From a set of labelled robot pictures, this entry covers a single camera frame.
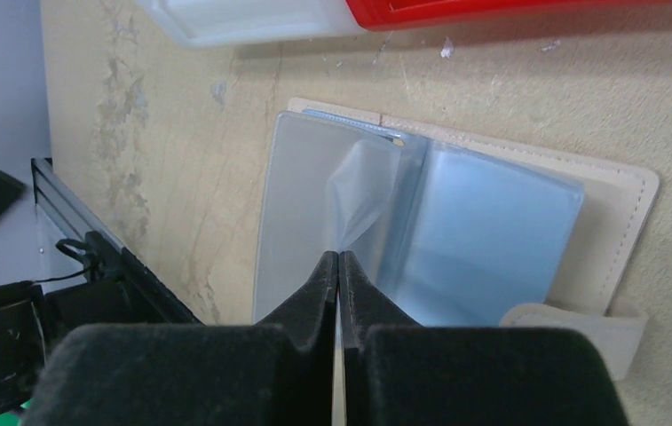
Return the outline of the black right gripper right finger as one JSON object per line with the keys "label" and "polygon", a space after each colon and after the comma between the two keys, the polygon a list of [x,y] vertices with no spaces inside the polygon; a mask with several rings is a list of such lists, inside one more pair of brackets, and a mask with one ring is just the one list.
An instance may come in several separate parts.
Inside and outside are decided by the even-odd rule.
{"label": "black right gripper right finger", "polygon": [[350,425],[624,425],[605,364],[553,327],[424,327],[340,254]]}

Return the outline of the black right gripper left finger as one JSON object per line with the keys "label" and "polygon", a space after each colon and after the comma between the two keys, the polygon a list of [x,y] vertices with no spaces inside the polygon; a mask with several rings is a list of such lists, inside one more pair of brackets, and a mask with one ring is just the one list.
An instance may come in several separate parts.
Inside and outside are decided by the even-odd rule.
{"label": "black right gripper left finger", "polygon": [[251,326],[93,324],[59,344],[26,425],[328,425],[338,256]]}

